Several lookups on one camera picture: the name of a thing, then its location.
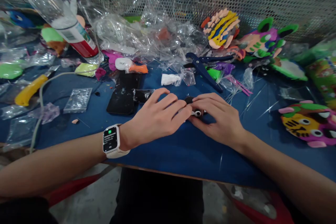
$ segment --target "plastic bottle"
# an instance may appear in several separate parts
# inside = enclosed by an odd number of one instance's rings
[[[98,54],[98,47],[62,0],[28,0],[37,12],[85,58]]]

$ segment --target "white watch strap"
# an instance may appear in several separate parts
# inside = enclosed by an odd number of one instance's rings
[[[118,128],[119,128],[119,125],[121,125],[121,124],[115,124],[115,125],[113,125],[112,127],[118,127]],[[106,153],[106,157],[107,157],[108,159],[121,158],[122,156],[127,155],[130,151],[131,151],[131,150],[123,151],[123,150],[120,150],[119,147],[118,147],[117,149],[115,149],[115,150],[113,150],[113,151],[111,151],[111,152]]]

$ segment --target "blue pliers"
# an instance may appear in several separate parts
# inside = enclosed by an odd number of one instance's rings
[[[196,71],[199,72],[200,75],[203,76],[203,78],[205,78],[217,92],[223,93],[223,89],[213,80],[210,74],[208,74],[203,63],[231,60],[234,55],[225,57],[197,57],[196,54],[188,52],[185,57],[192,59],[192,63],[184,65],[185,68],[195,68]]]

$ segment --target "black pants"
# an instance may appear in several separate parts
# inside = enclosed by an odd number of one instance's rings
[[[202,223],[203,183],[123,168],[110,224]]]

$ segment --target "black smartphone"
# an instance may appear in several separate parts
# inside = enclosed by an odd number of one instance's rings
[[[132,114],[134,112],[133,89],[139,89],[141,73],[120,71],[106,111],[111,114]]]

